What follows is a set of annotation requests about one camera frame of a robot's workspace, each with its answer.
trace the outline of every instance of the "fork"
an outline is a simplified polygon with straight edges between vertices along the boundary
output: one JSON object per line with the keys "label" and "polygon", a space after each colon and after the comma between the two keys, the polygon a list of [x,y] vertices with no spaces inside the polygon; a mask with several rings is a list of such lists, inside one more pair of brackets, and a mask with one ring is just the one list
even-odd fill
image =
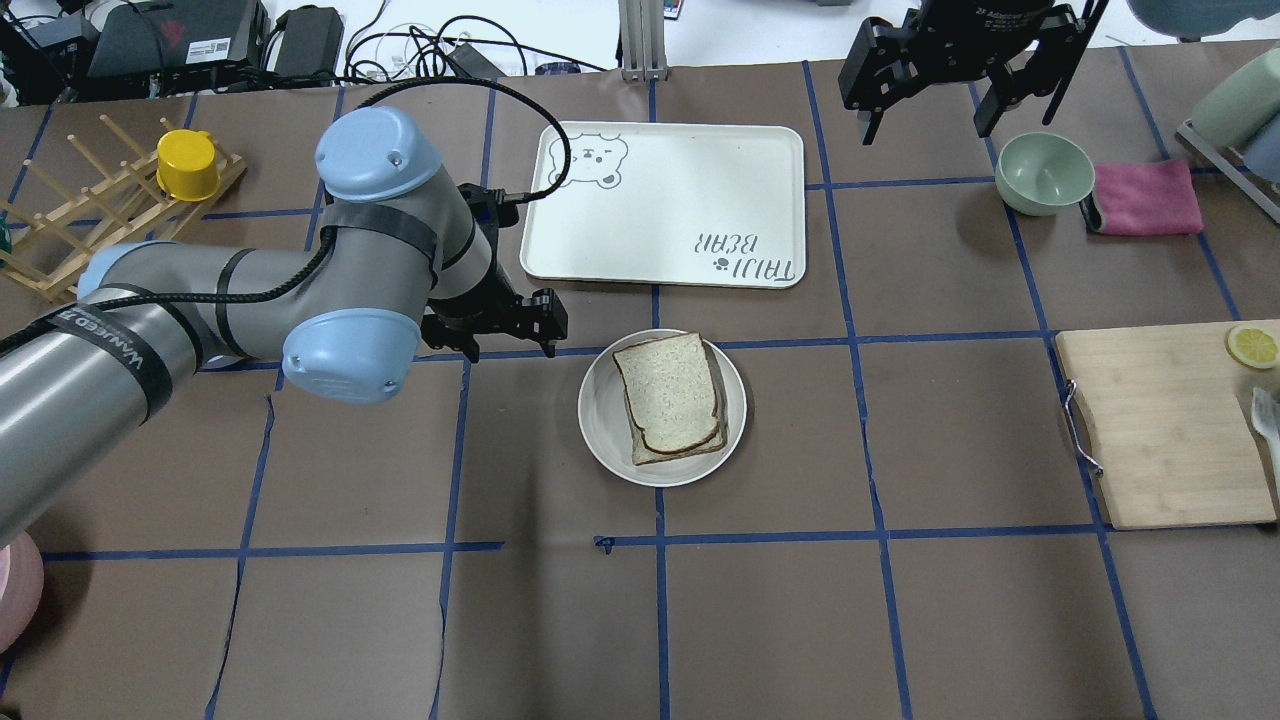
{"label": "fork", "polygon": [[1271,477],[1280,484],[1280,402],[1261,387],[1253,388],[1253,429],[1267,441],[1271,455]]}

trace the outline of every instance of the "pink bowl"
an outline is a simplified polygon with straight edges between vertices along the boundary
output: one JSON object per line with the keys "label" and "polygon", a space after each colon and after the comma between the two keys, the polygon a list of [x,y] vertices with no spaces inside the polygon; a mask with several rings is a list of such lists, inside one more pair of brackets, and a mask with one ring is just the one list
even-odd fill
{"label": "pink bowl", "polygon": [[31,536],[23,533],[0,548],[0,652],[31,623],[45,588],[45,565]]}

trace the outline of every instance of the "pink towel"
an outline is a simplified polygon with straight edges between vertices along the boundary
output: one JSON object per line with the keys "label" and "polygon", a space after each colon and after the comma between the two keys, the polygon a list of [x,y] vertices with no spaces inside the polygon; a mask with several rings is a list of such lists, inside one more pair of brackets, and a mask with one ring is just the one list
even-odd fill
{"label": "pink towel", "polygon": [[1204,229],[1185,160],[1094,165],[1093,193],[1080,202],[1089,231],[1102,234],[1188,234]]}

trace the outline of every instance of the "lemon half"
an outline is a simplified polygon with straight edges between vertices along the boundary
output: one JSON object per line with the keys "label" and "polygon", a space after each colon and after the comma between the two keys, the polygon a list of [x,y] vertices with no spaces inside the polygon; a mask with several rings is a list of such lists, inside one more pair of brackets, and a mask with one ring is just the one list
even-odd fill
{"label": "lemon half", "polygon": [[1226,333],[1226,351],[1242,365],[1268,370],[1280,364],[1280,345],[1257,325],[1236,325]]}

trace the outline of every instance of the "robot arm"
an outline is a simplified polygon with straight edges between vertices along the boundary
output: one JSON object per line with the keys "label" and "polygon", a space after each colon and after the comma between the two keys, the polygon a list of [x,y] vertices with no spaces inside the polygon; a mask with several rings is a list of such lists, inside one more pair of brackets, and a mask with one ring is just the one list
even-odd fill
{"label": "robot arm", "polygon": [[316,164],[335,200],[310,259],[113,249],[86,270],[79,302],[0,355],[0,547],[211,355],[282,357],[303,389],[367,404],[399,391],[420,338],[475,361],[476,333],[532,340],[548,356],[567,337],[554,291],[524,299],[497,263],[497,229],[515,208],[500,191],[454,187],[408,115],[349,113]]}
{"label": "robot arm", "polygon": [[[863,145],[876,140],[884,111],[905,97],[942,82],[991,79],[974,114],[980,137],[1028,95],[1053,95],[1044,124],[1053,119],[1107,0],[1088,0],[1082,17],[1051,0],[924,0],[902,27],[868,18],[840,70],[845,108],[858,110]],[[1020,69],[1009,63],[1038,41]]]}

